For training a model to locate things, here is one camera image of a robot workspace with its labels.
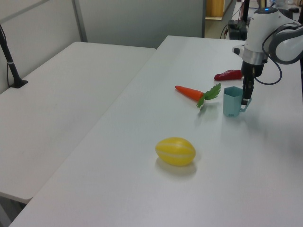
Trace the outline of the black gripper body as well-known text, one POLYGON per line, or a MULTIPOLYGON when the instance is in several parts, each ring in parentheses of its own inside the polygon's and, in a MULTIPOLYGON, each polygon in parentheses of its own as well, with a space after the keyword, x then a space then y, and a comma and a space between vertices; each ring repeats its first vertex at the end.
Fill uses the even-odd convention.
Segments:
POLYGON ((253 76, 253 74, 254 77, 259 77, 262 74, 263 68, 264 64, 254 65, 243 61, 241 66, 241 73, 245 77, 253 76))

